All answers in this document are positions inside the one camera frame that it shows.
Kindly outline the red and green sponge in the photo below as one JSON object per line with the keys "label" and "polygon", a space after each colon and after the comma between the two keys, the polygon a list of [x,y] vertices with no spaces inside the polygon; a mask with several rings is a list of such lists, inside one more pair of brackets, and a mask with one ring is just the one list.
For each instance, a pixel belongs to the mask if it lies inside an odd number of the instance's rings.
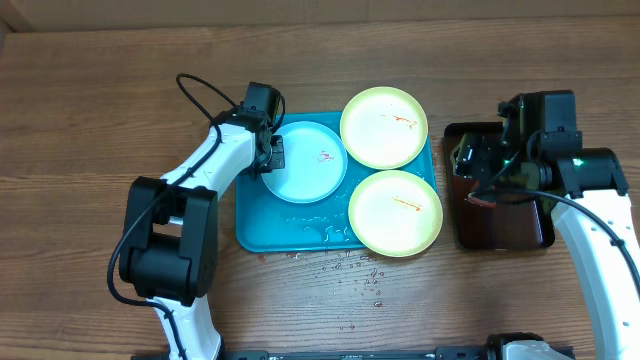
{"label": "red and green sponge", "polygon": [[474,204],[480,207],[486,207],[486,208],[495,208],[497,205],[496,195],[492,193],[489,193],[489,194],[469,193],[466,200],[471,204]]}

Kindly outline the light blue plate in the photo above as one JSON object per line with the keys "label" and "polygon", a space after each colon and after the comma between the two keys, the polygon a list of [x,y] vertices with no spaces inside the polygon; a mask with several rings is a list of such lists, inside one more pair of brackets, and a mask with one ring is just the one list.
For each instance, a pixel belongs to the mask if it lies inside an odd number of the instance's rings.
{"label": "light blue plate", "polygon": [[284,145],[282,169],[262,174],[266,187],[278,198],[306,204],[331,195],[347,171],[347,152],[329,127],[310,121],[283,126],[278,132]]}

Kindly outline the yellow plate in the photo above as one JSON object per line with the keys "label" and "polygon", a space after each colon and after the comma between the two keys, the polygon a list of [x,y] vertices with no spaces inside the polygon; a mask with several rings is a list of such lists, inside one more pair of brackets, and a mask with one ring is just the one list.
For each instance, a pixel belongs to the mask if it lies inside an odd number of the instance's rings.
{"label": "yellow plate", "polygon": [[379,86],[361,91],[345,106],[340,137],[351,157],[376,169],[397,169],[423,150],[429,133],[426,113],[409,93]]}
{"label": "yellow plate", "polygon": [[364,179],[349,200],[348,219],[370,250],[388,257],[409,257],[431,246],[443,224],[438,194],[422,178],[386,170]]}

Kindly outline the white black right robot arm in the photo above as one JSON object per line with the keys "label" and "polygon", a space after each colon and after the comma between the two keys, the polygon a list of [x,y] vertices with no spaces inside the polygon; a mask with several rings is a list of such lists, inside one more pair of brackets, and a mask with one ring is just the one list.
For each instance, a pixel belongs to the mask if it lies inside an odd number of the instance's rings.
{"label": "white black right robot arm", "polygon": [[639,355],[639,243],[615,153],[587,148],[570,90],[521,93],[494,122],[443,138],[456,236],[466,249],[542,249],[562,238],[600,359]]}

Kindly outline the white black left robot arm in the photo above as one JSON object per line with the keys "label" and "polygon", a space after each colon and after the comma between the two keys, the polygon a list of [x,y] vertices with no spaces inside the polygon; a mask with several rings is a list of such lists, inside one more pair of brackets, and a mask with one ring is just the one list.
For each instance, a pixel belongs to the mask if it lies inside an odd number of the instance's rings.
{"label": "white black left robot arm", "polygon": [[218,262],[218,203],[239,175],[256,179],[285,165],[277,129],[285,98],[252,82],[240,103],[205,116],[209,134],[173,171],[139,177],[128,193],[123,235],[107,268],[118,302],[158,315],[169,343],[166,359],[221,359],[207,294]]}

